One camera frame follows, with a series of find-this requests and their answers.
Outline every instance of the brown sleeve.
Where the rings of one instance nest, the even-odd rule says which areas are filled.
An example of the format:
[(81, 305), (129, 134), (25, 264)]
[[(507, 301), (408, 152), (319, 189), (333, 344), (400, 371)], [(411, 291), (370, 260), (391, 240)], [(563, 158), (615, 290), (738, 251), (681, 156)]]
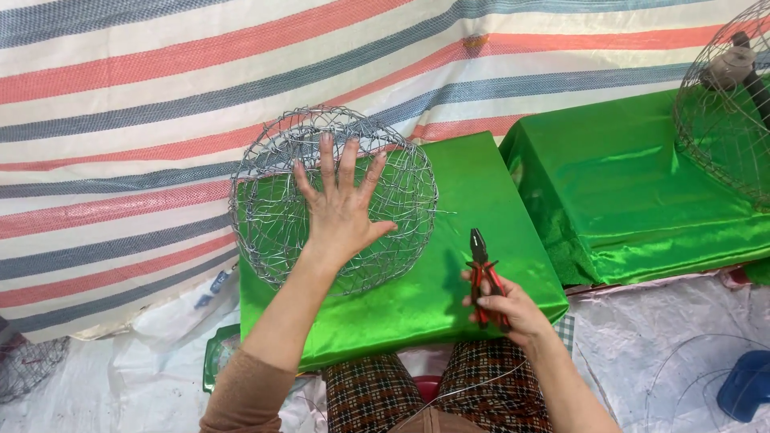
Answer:
[(240, 349), (216, 377), (202, 433), (278, 432), (278, 410), (294, 383), (294, 373), (265, 364)]

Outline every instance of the pliers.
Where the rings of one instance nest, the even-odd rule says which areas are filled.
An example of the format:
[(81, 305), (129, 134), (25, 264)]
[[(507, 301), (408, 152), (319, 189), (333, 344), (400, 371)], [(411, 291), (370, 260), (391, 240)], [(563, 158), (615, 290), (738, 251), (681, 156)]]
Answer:
[(470, 302), (476, 307), (479, 328), (487, 329), (488, 322), (490, 319), (493, 319), (497, 327), (500, 328), (500, 331), (507, 334), (513, 329), (508, 322), (508, 316), (485, 310), (479, 307), (477, 302), (478, 298), (482, 296), (481, 281), (485, 278), (489, 281), (492, 289), (491, 294), (505, 296), (500, 277), (494, 271), (494, 265), (497, 264), (497, 260), (492, 263), (489, 262), (487, 245), (484, 243), (484, 238), (481, 237), (481, 232), (478, 229), (470, 229), (470, 255), (474, 259), (472, 262), (466, 262), (470, 266)]

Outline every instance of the wire basket frame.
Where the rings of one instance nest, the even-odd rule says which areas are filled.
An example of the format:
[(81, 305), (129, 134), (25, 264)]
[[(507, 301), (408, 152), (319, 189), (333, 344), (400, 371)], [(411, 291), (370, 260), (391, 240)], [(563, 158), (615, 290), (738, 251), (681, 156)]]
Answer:
[(229, 215), (242, 257), (260, 279), (278, 290), (300, 255), (309, 234), (307, 202), (296, 187), (293, 161), (305, 167), (316, 190), (323, 190), (319, 140), (334, 135), (335, 173), (343, 146), (360, 141), (358, 185), (372, 158), (387, 151), (387, 161), (369, 205), (372, 221), (392, 220), (398, 230), (375, 241), (337, 274), (329, 296), (368, 290), (405, 274), (422, 254), (434, 228), (438, 189), (425, 152), (376, 120), (345, 107), (319, 106), (285, 112), (246, 150), (233, 174)]
[(674, 105), (676, 149), (770, 211), (770, 3), (744, 10), (690, 66)]
[(0, 404), (28, 394), (67, 355), (69, 337), (33, 344), (21, 334), (0, 344)]

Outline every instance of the checkered paper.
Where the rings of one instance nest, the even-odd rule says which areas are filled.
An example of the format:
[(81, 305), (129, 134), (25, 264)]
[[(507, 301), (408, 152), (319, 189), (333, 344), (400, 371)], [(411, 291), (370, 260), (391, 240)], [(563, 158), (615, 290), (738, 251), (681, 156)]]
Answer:
[(560, 321), (554, 325), (556, 333), (559, 334), (561, 341), (564, 342), (564, 346), (567, 351), (570, 352), (572, 357), (572, 343), (575, 335), (575, 317), (569, 314), (565, 314)]

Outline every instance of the wire mesh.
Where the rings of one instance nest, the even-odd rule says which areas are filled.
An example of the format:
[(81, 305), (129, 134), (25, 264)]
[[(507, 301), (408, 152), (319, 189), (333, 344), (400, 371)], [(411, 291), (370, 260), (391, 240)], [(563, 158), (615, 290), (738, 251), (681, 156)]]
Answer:
[(229, 215), (241, 254), (274, 290), (286, 281), (309, 234), (309, 213), (292, 173), (303, 164), (310, 184), (323, 190), (319, 162), (322, 132), (334, 135), (335, 173), (343, 145), (360, 141), (355, 182), (370, 161), (387, 151), (387, 161), (369, 206), (372, 221), (392, 220), (398, 231), (375, 241), (337, 274), (330, 296), (368, 290), (405, 274), (430, 239), (438, 190), (425, 152), (399, 133), (345, 107), (285, 112), (248, 148), (233, 175)]
[(21, 334), (0, 344), (0, 404), (29, 393), (67, 355), (69, 337), (33, 344)]
[(677, 150), (770, 211), (767, 0), (723, 26), (685, 74), (674, 106)]

